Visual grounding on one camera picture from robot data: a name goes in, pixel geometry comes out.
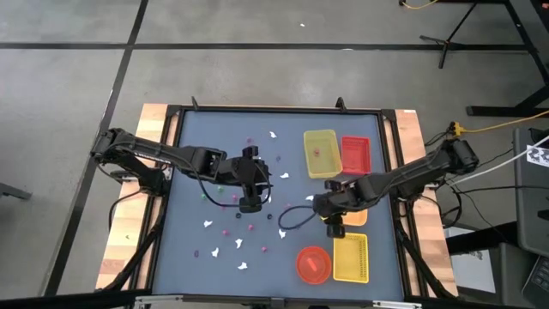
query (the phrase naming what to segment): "red tray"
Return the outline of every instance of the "red tray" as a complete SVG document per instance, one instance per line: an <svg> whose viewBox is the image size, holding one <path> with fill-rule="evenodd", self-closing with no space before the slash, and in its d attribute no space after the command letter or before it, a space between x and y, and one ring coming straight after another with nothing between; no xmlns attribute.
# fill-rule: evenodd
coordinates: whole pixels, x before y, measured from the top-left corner
<svg viewBox="0 0 549 309"><path fill-rule="evenodd" d="M341 138L341 164L348 174L367 174L370 170L370 139L344 136Z"/></svg>

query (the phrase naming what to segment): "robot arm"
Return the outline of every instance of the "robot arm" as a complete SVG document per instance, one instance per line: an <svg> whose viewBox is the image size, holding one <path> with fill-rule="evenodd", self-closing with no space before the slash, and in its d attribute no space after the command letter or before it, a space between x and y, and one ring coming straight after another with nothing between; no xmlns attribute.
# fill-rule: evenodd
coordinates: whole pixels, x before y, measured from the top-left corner
<svg viewBox="0 0 549 309"><path fill-rule="evenodd" d="M139 181L141 189L153 196L167 193L165 174L159 168L147 167L136 157L175 166L193 179L217 185L240 186L244 197L240 211L257 212L262 208L262 190L268 189L268 166L254 159L259 150L250 146L242 156L227 159L226 152L215 148L185 146L170 147L135 137L122 129L110 129L95 141L91 154L99 164L117 164Z"/></svg>
<svg viewBox="0 0 549 309"><path fill-rule="evenodd" d="M390 192L407 200L416 199L433 180L446 173L470 173L478 164L466 141L447 140L427 156L388 173L372 173L346 183L327 180L325 187L331 192L315 195L313 209L328 225L330 238L343 238L341 215L346 212L368 209Z"/></svg>

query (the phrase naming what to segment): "yellow tray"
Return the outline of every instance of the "yellow tray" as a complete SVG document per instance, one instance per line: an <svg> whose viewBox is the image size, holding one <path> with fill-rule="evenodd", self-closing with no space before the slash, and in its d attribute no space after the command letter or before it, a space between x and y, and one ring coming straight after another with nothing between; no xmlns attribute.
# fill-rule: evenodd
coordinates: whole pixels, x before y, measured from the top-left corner
<svg viewBox="0 0 549 309"><path fill-rule="evenodd" d="M341 173L343 166L334 130L306 131L303 134L303 141L309 177L332 178Z"/></svg>
<svg viewBox="0 0 549 309"><path fill-rule="evenodd" d="M364 234L346 233L334 239L334 280L368 283L368 238Z"/></svg>

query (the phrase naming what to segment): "gray floor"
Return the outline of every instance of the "gray floor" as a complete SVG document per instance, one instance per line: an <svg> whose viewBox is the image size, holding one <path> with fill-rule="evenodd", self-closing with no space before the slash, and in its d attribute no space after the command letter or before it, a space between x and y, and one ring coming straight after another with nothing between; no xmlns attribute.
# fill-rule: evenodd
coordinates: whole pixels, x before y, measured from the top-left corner
<svg viewBox="0 0 549 309"><path fill-rule="evenodd" d="M549 35L529 1L514 1L542 57ZM0 41L125 42L137 0L0 0ZM467 5L405 10L387 0L151 1L138 42L416 43L444 38ZM518 43L502 7L480 5L456 35L464 43ZM0 50L0 181L33 192L0 199L0 298L36 295L76 182L111 92L121 51ZM542 85L521 53L419 51L135 51L112 127L135 131L142 103L332 106L418 111L424 137L456 120L480 128L507 119L469 118L464 106L511 106ZM547 126L536 120L526 126ZM511 128L466 136L482 161L510 148ZM513 183L502 168L462 189ZM107 237L107 209L118 186L98 174L84 211L61 293L91 291ZM444 209L455 205L442 190ZM492 224L515 218L514 193L479 192ZM465 200L462 222L486 227Z"/></svg>

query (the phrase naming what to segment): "red plate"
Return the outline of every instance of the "red plate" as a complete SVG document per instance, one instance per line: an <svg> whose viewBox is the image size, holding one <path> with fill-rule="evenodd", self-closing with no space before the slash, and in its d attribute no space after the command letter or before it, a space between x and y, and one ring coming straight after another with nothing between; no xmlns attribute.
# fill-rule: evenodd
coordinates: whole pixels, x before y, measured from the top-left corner
<svg viewBox="0 0 549 309"><path fill-rule="evenodd" d="M298 275L309 284L322 284L332 273L332 261L321 247L309 246L303 249L296 260Z"/></svg>

